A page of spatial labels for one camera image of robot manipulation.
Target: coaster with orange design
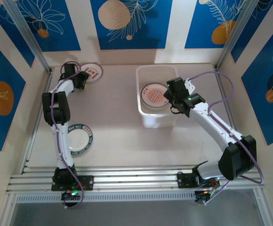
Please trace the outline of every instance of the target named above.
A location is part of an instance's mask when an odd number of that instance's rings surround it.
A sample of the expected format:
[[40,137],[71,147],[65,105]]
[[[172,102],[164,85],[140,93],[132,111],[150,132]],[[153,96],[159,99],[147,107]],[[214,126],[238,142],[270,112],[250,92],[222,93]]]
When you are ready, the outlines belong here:
[[169,102],[164,97],[167,89],[160,83],[150,83],[142,89],[141,99],[150,109],[160,110]]

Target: black plastic bracket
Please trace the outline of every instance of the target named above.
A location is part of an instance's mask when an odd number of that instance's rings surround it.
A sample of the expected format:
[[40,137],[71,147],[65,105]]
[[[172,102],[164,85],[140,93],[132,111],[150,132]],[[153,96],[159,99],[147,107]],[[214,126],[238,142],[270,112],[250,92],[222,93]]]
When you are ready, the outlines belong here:
[[[50,125],[53,125],[51,117],[51,93],[42,94],[42,107],[44,120]],[[61,123],[64,125],[71,118],[70,108],[67,103],[67,98],[65,92],[58,92],[54,94],[54,103],[58,103],[58,107],[54,107],[53,116],[56,123]]]
[[[76,73],[75,70],[75,64],[65,64],[64,65],[64,73],[60,76],[60,80],[64,80],[67,79],[69,77],[71,77],[72,75],[74,75]],[[76,76],[70,78],[74,84],[74,90],[72,92],[74,92],[76,89],[84,89],[86,80],[89,78],[90,74],[88,74],[87,72],[80,72],[79,74],[77,74]]]
[[189,94],[185,87],[185,82],[181,77],[167,81],[168,90],[164,93],[164,97],[176,108],[181,114],[190,117],[190,110],[195,105],[206,102],[198,93]]
[[[94,186],[94,176],[77,176],[84,191],[92,191]],[[81,191],[79,184],[75,181],[73,183],[52,183],[52,191]]]
[[[241,142],[257,160],[256,140],[251,136],[243,137]],[[222,175],[228,180],[234,180],[254,167],[253,161],[242,146],[236,142],[230,144],[223,152],[218,167]]]
[[211,180],[215,178],[210,178],[208,180],[202,179],[196,173],[177,173],[177,185],[178,188],[210,188],[212,187]]

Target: paper coaster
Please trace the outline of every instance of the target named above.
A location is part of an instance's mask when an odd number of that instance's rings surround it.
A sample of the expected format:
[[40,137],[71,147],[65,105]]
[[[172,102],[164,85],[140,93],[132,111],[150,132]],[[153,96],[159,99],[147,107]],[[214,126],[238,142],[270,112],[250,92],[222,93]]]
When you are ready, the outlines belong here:
[[93,142],[93,132],[83,124],[74,124],[68,128],[71,155],[82,154]]
[[81,71],[85,71],[89,74],[89,78],[86,83],[92,83],[99,80],[103,75],[103,69],[100,65],[95,63],[87,63],[81,66]]
[[153,108],[161,108],[167,105],[169,102],[165,97],[164,93],[168,88],[159,83],[151,83],[146,85],[142,89],[141,98],[142,101]]

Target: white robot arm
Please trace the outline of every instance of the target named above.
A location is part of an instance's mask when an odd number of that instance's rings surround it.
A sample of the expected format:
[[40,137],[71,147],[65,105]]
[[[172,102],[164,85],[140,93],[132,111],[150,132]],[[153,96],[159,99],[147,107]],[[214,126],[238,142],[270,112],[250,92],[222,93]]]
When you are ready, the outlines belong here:
[[[69,93],[71,93],[73,91],[74,91],[73,81],[67,80],[64,83],[62,83],[60,87],[58,87],[56,93],[65,92],[65,95],[67,97],[69,95]],[[65,162],[67,163],[67,165],[69,167],[72,167],[74,165],[74,161],[72,159],[71,152],[69,149],[69,141],[68,141],[68,136],[67,136],[68,127],[69,127],[68,121],[65,122],[64,124],[57,123],[57,129],[54,125],[51,126],[51,130],[52,130],[53,136],[54,136],[55,151],[56,151],[56,156],[57,156],[57,167],[59,169],[66,169],[66,166],[65,166],[64,162],[62,161],[62,159],[60,157],[59,150],[58,150],[56,130],[59,131],[59,147],[60,147],[60,150],[61,150],[61,153],[64,157]]]
[[176,108],[200,124],[223,152],[219,161],[206,161],[193,168],[193,173],[189,175],[189,187],[197,187],[200,182],[210,178],[225,177],[234,180],[254,167],[253,161],[239,142],[236,142],[236,139],[242,142],[256,159],[256,141],[252,136],[244,137],[228,126],[209,109],[209,105],[199,94],[193,94],[195,87],[190,81],[174,78],[167,81],[167,85],[164,97],[171,103],[171,108]]
[[[76,183],[75,178],[77,178],[67,136],[68,121],[71,117],[67,96],[76,89],[84,89],[89,74],[79,72],[75,75],[75,73],[75,64],[65,64],[64,73],[61,75],[56,88],[51,92],[42,94],[44,119],[50,125],[53,132],[57,156],[57,167],[52,177],[53,185],[56,185],[56,187],[61,190],[70,189],[72,185]],[[51,112],[53,92],[54,105],[53,111]]]

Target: clear plastic container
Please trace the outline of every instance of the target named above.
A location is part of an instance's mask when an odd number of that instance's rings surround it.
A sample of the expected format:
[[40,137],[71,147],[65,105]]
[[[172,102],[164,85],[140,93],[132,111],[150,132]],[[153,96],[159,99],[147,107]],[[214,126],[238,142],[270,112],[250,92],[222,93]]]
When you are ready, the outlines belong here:
[[150,83],[160,83],[167,86],[167,81],[178,77],[175,67],[169,65],[147,65],[136,69],[136,91],[138,111],[142,116],[142,125],[146,128],[160,128],[174,126],[179,115],[170,111],[171,104],[161,110],[149,109],[141,100],[143,87]]

